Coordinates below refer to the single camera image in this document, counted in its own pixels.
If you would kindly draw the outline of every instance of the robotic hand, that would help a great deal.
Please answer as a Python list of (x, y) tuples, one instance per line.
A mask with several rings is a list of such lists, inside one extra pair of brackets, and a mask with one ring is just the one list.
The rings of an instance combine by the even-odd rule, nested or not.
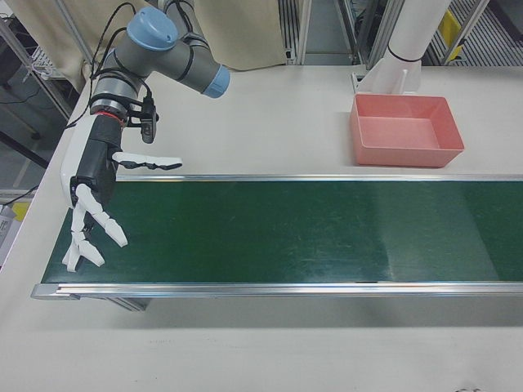
[[(158, 71), (211, 98), (229, 86), (229, 71), (212, 58), (194, 16), (192, 0), (160, 0), (161, 11), (145, 7), (127, 25), (127, 34), (105, 58), (100, 79), (89, 102), (91, 115), (79, 120), (65, 153), (61, 182), (73, 209), (71, 244), (63, 264), (74, 272), (82, 257), (97, 266), (104, 258), (89, 242), (95, 223), (120, 246), (127, 238), (120, 225), (104, 212), (111, 199), (118, 165), (171, 170), (179, 158), (124, 153), (124, 127), (140, 127), (142, 140), (152, 143), (159, 119), (145, 79)], [(138, 91), (145, 86), (142, 102)]]

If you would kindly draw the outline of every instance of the black cable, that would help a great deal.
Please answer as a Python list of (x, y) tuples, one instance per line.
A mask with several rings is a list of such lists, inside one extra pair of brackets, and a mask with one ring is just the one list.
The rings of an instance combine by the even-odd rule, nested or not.
[(100, 75), (103, 75), (103, 74), (108, 74), (110, 72), (120, 72), (121, 74), (126, 74), (127, 76), (132, 76), (133, 78), (137, 79), (137, 81), (143, 86), (145, 87), (145, 89), (147, 90), (147, 95), (148, 96), (151, 96), (153, 94), (153, 92), (151, 91), (149, 85), (145, 82), (145, 80), (143, 80), (141, 78), (140, 75), (136, 75), (135, 73), (131, 72), (130, 70), (128, 69), (125, 69), (124, 67), (122, 68), (104, 68), (102, 69), (100, 72), (96, 73), (95, 74), (95, 77), (97, 76), (100, 76)]
[(36, 189), (38, 189), (38, 187), (39, 187), (39, 185), (35, 185), (33, 188), (31, 188), (30, 190), (28, 190), (27, 192), (25, 192), (21, 196), (18, 196), (17, 198), (13, 198), (11, 201), (9, 201), (7, 203), (4, 203), (3, 206), (5, 207), (5, 206), (8, 206), (9, 204), (13, 204), (14, 202), (17, 202), (21, 198), (24, 198), (28, 194), (31, 194), (32, 192), (34, 192)]
[(113, 35), (111, 35), (111, 38), (109, 42), (107, 43), (107, 46), (105, 47), (104, 55), (101, 57), (100, 63), (98, 63), (98, 67), (96, 68), (96, 71), (91, 74), (92, 78), (95, 78), (96, 75), (100, 72), (101, 67), (104, 65), (105, 60), (107, 59), (107, 55), (109, 54), (109, 51), (111, 50), (111, 47), (113, 46), (113, 42), (118, 36), (118, 34), (122, 33), (123, 31), (127, 30), (127, 27), (121, 27), (114, 31)]
[(68, 129), (68, 128), (71, 128), (71, 127), (74, 127), (76, 125), (76, 123), (80, 120), (80, 118), (83, 117), (83, 115), (87, 112), (87, 110), (89, 109), (89, 101), (91, 100), (92, 98), (92, 83), (93, 83), (93, 75), (95, 73), (95, 58), (96, 56), (98, 56), (98, 51), (100, 50), (100, 47), (101, 47), (101, 44), (103, 43), (104, 41), (104, 36), (105, 36), (105, 33), (107, 33), (107, 30), (109, 28), (109, 26), (111, 25), (111, 22), (113, 21), (114, 17), (116, 16), (116, 14), (118, 14), (118, 12), (125, 6), (130, 6), (132, 8), (132, 13), (135, 15), (136, 14), (136, 8), (130, 3), (130, 2), (123, 2), (122, 4), (120, 4), (119, 6), (117, 6), (112, 15), (110, 16), (110, 18), (107, 20), (107, 23), (105, 24), (105, 27), (104, 27), (104, 30), (102, 31), (102, 34), (100, 36), (100, 39), (98, 40), (98, 44), (96, 45), (96, 50), (95, 50), (95, 54), (93, 55), (92, 57), (92, 62), (91, 62), (91, 76), (90, 76), (90, 82), (89, 82), (89, 99), (87, 100), (87, 104), (85, 106), (85, 109), (83, 110), (82, 114), (80, 114), (78, 116), (78, 118), (76, 118), (74, 121), (72, 121), (69, 125), (67, 125), (64, 129)]
[(9, 102), (0, 101), (0, 104), (2, 104), (2, 105), (24, 104), (25, 102), (27, 102), (28, 100), (30, 100), (34, 96), (37, 96), (38, 93), (40, 92), (40, 90), (42, 90), (42, 88), (40, 86), (38, 86), (38, 88), (36, 89), (36, 91), (33, 94), (31, 94), (30, 96), (27, 96), (23, 100), (12, 100), (12, 101), (9, 101)]

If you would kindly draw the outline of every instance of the pink tray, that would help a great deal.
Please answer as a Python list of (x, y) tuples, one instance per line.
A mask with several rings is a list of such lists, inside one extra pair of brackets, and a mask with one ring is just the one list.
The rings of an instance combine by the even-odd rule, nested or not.
[(351, 133), (360, 165), (443, 167), (464, 150), (439, 96), (356, 94)]

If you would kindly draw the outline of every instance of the white tabletop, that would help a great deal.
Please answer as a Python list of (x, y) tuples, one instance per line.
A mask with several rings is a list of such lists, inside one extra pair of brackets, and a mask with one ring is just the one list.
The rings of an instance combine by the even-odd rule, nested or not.
[[(353, 166), (349, 73), (235, 73), (216, 101), (153, 75), (157, 140), (127, 130), (123, 145), (182, 156), (182, 174), (521, 174), (523, 69), (423, 70), (421, 93), (447, 97), (467, 148), (436, 171)], [(143, 314), (30, 299), (66, 212), (69, 138), (0, 272), (0, 389), (521, 390), (521, 298), (155, 300)]]
[[(423, 69), (420, 95), (444, 96), (465, 151), (447, 167), (359, 167), (348, 118), (350, 67), (275, 67), (233, 73), (212, 100), (162, 75), (150, 80), (160, 115), (156, 141), (127, 130), (128, 152), (179, 156), (172, 174), (523, 174), (523, 69)], [(142, 168), (123, 175), (165, 174)]]

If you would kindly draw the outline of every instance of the floor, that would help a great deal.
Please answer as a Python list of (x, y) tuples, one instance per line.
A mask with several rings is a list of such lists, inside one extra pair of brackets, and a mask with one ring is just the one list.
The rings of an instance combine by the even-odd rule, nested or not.
[[(49, 160), (60, 140), (65, 126), (65, 119), (55, 109), (37, 82), (20, 67), (9, 81), (10, 90), (0, 87), (0, 124), (3, 132), (17, 140), (36, 154)], [(26, 100), (22, 104), (6, 105), (6, 102)], [(10, 111), (23, 120), (17, 119)], [(42, 138), (33, 140), (27, 127), (38, 131)], [(44, 169), (27, 158), (0, 143), (0, 198), (9, 198), (13, 194), (37, 185), (42, 179)]]

